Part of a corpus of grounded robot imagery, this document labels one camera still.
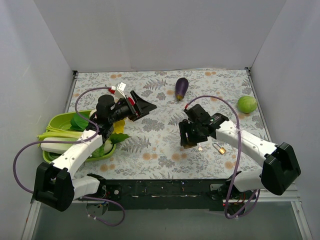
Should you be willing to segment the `small brass padlock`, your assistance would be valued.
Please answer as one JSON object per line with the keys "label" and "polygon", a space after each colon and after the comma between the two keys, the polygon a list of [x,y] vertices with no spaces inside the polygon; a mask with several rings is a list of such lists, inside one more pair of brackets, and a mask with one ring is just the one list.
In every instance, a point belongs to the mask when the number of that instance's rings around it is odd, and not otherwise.
{"label": "small brass padlock", "polygon": [[221,154],[224,155],[226,153],[226,149],[220,146],[217,142],[214,142],[212,146]]}

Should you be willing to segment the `large brass padlock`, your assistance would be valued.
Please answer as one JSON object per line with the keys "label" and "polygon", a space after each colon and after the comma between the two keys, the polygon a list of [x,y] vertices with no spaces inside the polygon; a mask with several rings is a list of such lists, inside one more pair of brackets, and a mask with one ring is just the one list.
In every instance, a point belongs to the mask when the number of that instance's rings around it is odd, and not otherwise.
{"label": "large brass padlock", "polygon": [[198,144],[197,144],[197,143],[186,143],[186,144],[182,144],[181,146],[182,146],[184,149],[189,149],[189,148],[197,147]]}

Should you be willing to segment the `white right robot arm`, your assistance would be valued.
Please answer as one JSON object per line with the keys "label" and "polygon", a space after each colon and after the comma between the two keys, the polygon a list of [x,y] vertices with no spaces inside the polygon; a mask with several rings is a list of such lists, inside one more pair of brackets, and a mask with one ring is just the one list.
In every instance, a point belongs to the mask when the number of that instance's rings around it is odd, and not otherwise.
{"label": "white right robot arm", "polygon": [[223,185],[212,190],[213,198],[229,196],[237,199],[247,191],[261,189],[280,196],[301,174],[290,144],[277,145],[245,130],[239,131],[228,117],[220,113],[209,115],[199,104],[185,109],[184,113],[188,118],[178,124],[183,148],[195,147],[212,137],[237,148],[261,167],[251,172],[237,171],[235,178],[229,177]]}

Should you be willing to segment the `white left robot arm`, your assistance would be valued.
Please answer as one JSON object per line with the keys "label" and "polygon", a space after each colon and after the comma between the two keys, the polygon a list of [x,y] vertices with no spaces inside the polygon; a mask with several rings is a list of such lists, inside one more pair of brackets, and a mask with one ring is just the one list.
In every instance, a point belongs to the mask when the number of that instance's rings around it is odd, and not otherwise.
{"label": "white left robot arm", "polygon": [[89,174],[74,179],[74,175],[110,137],[114,123],[125,118],[136,121],[157,108],[134,91],[130,94],[131,97],[123,96],[118,101],[109,94],[99,97],[96,111],[79,140],[51,163],[41,163],[37,167],[32,195],[34,199],[63,212],[75,199],[89,196],[101,200],[106,196],[103,177]]}

